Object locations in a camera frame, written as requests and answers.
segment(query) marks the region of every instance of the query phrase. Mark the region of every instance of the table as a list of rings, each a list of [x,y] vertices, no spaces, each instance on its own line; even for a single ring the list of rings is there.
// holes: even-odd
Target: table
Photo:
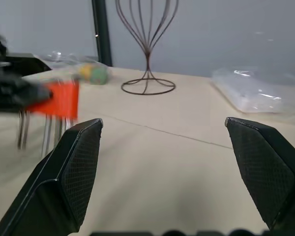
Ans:
[[[224,127],[226,117],[246,116],[208,78],[156,73],[175,82],[177,89],[164,95],[135,96],[121,91],[120,85],[142,73],[111,70],[108,84],[81,85],[79,121],[102,118],[104,128],[95,185],[78,235],[135,230],[161,234],[168,229],[228,233],[234,228],[260,233],[266,229],[241,180]],[[54,75],[44,72],[27,79]],[[277,128],[295,147],[295,125],[250,118]],[[12,125],[0,132],[0,140],[13,150],[11,134],[16,133],[17,121],[5,119]],[[4,148],[4,156],[0,155],[0,163],[13,160],[13,168],[8,168],[13,172],[1,171],[0,219],[39,161],[43,125],[44,118],[32,118],[28,149],[9,157],[13,152]]]

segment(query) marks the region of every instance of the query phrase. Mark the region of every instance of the wire stand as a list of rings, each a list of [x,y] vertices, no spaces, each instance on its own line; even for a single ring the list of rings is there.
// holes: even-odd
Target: wire stand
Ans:
[[[131,15],[131,19],[133,22],[133,26],[131,26],[129,21],[126,19],[125,15],[122,11],[121,5],[120,5],[120,0],[115,0],[115,1],[116,1],[117,13],[118,13],[122,23],[127,28],[127,30],[130,32],[132,37],[136,40],[136,42],[139,44],[140,48],[142,49],[142,51],[146,57],[146,62],[147,62],[146,71],[145,71],[144,75],[142,76],[142,78],[136,79],[136,80],[130,80],[130,81],[123,83],[121,85],[121,89],[127,93],[136,94],[136,95],[157,95],[157,94],[163,94],[163,93],[173,91],[176,88],[176,85],[173,82],[171,82],[169,80],[158,79],[153,75],[151,68],[150,68],[150,57],[151,57],[151,53],[152,53],[155,45],[157,44],[159,39],[162,37],[162,35],[166,31],[166,29],[168,28],[168,26],[173,21],[175,15],[177,13],[179,0],[166,0],[163,16],[162,16],[161,21],[158,24],[156,31],[154,33],[152,33],[153,0],[149,1],[150,16],[149,16],[149,27],[148,27],[147,34],[146,34],[145,27],[143,24],[141,0],[138,0],[138,12],[139,12],[139,19],[140,19],[139,26],[141,26],[141,29],[139,29],[138,23],[136,22],[136,20],[134,18],[132,0],[128,0],[128,2],[129,2],[129,9],[130,9],[130,15]],[[174,11],[172,14],[170,14],[171,2],[175,2]],[[161,92],[153,92],[153,93],[147,92],[148,83],[150,81],[156,81],[160,85],[164,86],[166,89]],[[145,82],[145,88],[144,88],[143,92],[133,92],[133,91],[129,91],[126,89],[126,86],[134,85],[139,82]]]

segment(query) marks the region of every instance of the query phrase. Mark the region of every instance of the clear plastic packaging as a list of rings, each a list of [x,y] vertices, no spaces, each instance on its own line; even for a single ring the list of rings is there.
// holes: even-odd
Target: clear plastic packaging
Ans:
[[[295,115],[295,69],[222,68],[212,82],[243,113]]]
[[[78,57],[74,54],[63,55],[61,52],[53,51],[48,55],[34,55],[43,61],[52,70],[57,70],[65,75],[79,76],[91,84],[104,85],[109,80],[111,73],[109,68],[92,58]]]

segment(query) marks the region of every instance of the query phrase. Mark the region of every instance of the gray wall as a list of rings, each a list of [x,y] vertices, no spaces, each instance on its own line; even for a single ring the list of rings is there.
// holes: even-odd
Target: gray wall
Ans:
[[[154,2],[160,14],[164,1]],[[126,11],[127,1],[121,3]],[[114,66],[144,70],[115,1],[106,4]],[[201,76],[227,65],[295,65],[295,0],[180,0],[151,62],[153,71]]]
[[[0,0],[11,52],[97,56],[90,0]]]

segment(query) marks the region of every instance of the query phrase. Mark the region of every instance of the orange object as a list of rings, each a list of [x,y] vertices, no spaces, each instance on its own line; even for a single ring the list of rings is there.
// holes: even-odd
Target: orange object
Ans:
[[[53,97],[48,101],[29,106],[26,110],[58,118],[77,119],[79,83],[76,81],[52,82],[47,83],[46,87],[53,92]]]

